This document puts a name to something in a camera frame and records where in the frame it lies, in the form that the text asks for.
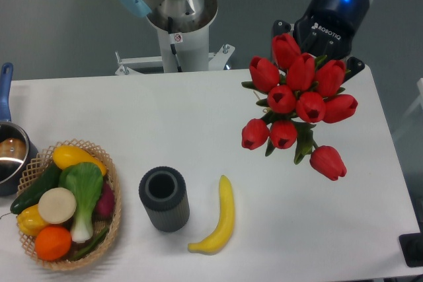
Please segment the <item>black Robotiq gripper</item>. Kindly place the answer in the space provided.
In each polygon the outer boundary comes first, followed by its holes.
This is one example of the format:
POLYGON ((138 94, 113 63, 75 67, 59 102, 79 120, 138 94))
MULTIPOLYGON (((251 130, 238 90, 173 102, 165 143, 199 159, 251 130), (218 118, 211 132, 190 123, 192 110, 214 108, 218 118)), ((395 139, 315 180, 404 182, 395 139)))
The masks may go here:
MULTIPOLYGON (((301 51, 314 56, 345 58, 352 51, 352 40, 367 11, 369 0, 311 0, 295 24, 275 20, 272 37, 293 36, 301 51)), ((363 71, 365 63, 355 56, 346 60, 344 82, 363 71)))

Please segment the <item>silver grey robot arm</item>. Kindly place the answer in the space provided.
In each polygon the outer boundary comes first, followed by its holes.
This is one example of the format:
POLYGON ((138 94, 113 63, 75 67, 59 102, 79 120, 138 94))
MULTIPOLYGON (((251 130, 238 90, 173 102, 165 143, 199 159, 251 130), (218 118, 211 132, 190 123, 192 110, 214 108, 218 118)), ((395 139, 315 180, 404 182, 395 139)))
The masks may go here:
MULTIPOLYGON (((156 29, 160 55, 118 60, 118 75, 160 67, 166 73, 216 71, 226 67, 234 47, 209 51, 209 27, 217 15, 217 0, 119 0, 131 14, 146 18, 156 29)), ((314 56, 346 62, 350 77, 365 68, 352 56, 352 41, 373 0, 311 0, 295 23, 276 20, 271 34, 289 34, 314 56)))

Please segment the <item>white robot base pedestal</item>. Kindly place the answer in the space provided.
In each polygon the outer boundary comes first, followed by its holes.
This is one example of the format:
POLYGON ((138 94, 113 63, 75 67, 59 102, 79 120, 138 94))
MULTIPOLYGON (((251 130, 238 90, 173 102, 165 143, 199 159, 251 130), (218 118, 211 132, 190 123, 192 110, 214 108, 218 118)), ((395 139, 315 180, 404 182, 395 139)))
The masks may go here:
POLYGON ((209 51, 210 25, 192 32, 173 32, 155 27, 160 55, 121 58, 116 52, 118 68, 115 75, 137 75, 158 69, 163 73, 221 71, 229 69, 235 46, 225 43, 216 52, 209 51))

